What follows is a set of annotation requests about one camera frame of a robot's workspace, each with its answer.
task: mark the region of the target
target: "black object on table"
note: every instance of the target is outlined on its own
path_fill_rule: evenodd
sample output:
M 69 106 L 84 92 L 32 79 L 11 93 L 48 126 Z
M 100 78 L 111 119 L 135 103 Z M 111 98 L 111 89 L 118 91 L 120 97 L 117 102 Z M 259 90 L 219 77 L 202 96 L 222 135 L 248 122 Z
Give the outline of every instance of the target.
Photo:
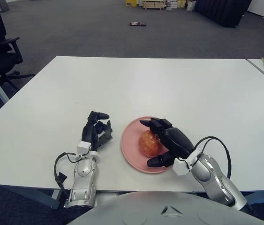
M 238 26 L 251 0 L 196 0 L 195 10 L 225 27 Z

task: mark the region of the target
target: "black cable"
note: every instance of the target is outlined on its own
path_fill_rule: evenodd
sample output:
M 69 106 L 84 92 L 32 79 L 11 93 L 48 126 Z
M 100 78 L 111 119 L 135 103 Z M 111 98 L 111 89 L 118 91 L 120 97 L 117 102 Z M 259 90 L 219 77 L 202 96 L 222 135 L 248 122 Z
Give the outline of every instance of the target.
M 72 153 L 72 152 L 63 152 L 62 154 L 60 154 L 60 155 L 56 158 L 56 160 L 55 160 L 55 164 L 54 164 L 54 166 L 53 166 L 53 174 L 54 174 L 54 176 L 55 176 L 55 180 L 56 180 L 58 186 L 60 187 L 61 191 L 62 191 L 67 197 L 69 197 L 69 195 L 67 194 L 67 192 L 66 192 L 66 190 L 65 190 L 65 188 L 64 188 L 64 186 L 63 186 L 63 181 L 60 180 L 60 178 L 59 178 L 58 175 L 57 175 L 57 172 L 56 172 L 56 165 L 57 165 L 58 161 L 60 160 L 60 158 L 62 158 L 63 156 L 67 156 L 68 160 L 69 160 L 71 163 L 77 163 L 77 162 L 80 162 L 80 161 L 83 159 L 83 158 L 81 158 L 81 159 L 79 159 L 79 160 L 77 160 L 77 161 L 71 161 L 71 159 L 69 158 L 69 155 L 74 155 L 74 156 L 75 156 L 76 154 L 75 154 L 75 153 Z
M 203 152 L 204 152 L 204 150 L 205 150 L 205 147 L 206 147 L 207 143 L 208 143 L 209 141 L 211 141 L 211 140 L 217 140 L 217 141 L 219 141 L 219 142 L 222 144 L 222 146 L 224 147 L 224 149 L 225 149 L 225 151 L 226 151 L 226 158 L 227 158 L 227 162 L 228 162 L 227 177 L 230 179 L 230 178 L 231 178 L 231 173 L 232 173 L 232 163 L 231 163 L 230 153 L 229 153 L 227 147 L 225 146 L 225 144 L 224 144 L 219 138 L 214 137 L 214 136 L 208 136 L 208 137 L 205 137 L 205 138 L 201 139 L 201 140 L 195 145 L 194 150 L 196 150 L 197 147 L 198 147 L 198 145 L 199 145 L 200 143 L 202 143 L 204 140 L 207 140 L 207 141 L 206 141 L 206 143 L 205 143 L 205 145 L 204 145 L 204 147 L 203 147 L 203 150 L 202 150 L 201 154 L 197 157 L 197 159 L 196 159 L 196 161 L 194 162 L 194 164 L 192 165 L 192 167 L 195 166 L 195 164 L 198 162 L 198 160 L 199 160 L 200 157 L 202 156 L 202 154 L 203 154 Z

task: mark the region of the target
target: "chair armrest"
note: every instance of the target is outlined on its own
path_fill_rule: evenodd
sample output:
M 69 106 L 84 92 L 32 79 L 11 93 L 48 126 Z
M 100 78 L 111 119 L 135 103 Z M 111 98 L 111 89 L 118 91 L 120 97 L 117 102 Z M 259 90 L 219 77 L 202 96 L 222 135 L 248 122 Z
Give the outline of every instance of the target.
M 1 41 L 0 45 L 11 44 L 13 46 L 13 49 L 14 49 L 15 53 L 17 54 L 18 63 L 22 63 L 23 62 L 23 57 L 21 56 L 21 53 L 20 53 L 19 48 L 18 48 L 17 43 L 16 43 L 16 41 L 18 39 L 19 39 L 19 37 L 6 39 L 4 41 Z
M 12 43 L 16 42 L 18 39 L 19 39 L 19 37 L 6 39 L 4 41 L 1 41 L 0 45 L 12 44 Z

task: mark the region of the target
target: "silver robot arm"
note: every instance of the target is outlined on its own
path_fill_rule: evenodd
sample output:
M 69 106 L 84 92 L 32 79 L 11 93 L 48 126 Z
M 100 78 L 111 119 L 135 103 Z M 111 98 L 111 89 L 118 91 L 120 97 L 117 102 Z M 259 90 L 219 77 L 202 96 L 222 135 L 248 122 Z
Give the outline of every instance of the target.
M 191 172 L 211 200 L 248 214 L 252 213 L 252 207 L 231 180 L 222 173 L 215 159 L 201 154 L 199 149 L 193 151 L 187 159 L 176 158 L 173 170 L 179 176 Z
M 99 155 L 97 151 L 90 150 L 91 143 L 81 141 L 77 146 L 78 157 L 81 160 L 77 163 L 74 170 L 74 185 L 70 190 L 69 198 L 64 207 L 72 206 L 94 207 L 96 187 L 95 173 Z
M 251 206 L 231 180 L 222 173 L 215 159 L 202 154 L 191 172 L 211 200 L 251 214 Z

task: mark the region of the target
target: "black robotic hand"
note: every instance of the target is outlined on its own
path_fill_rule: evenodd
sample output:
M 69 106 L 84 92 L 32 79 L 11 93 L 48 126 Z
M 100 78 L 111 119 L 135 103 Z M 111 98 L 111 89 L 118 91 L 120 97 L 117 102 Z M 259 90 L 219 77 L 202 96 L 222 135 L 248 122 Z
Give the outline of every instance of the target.
M 186 159 L 193 152 L 194 146 L 191 141 L 166 119 L 151 118 L 141 120 L 140 123 L 157 134 L 161 143 L 169 150 L 163 155 L 149 159 L 147 161 L 149 167 L 168 167 L 173 164 L 175 158 Z
M 91 111 L 88 122 L 83 128 L 82 141 L 91 143 L 91 150 L 96 151 L 100 146 L 112 139 L 111 136 L 111 122 L 108 120 L 107 124 L 99 120 L 107 120 L 109 115 L 101 112 Z

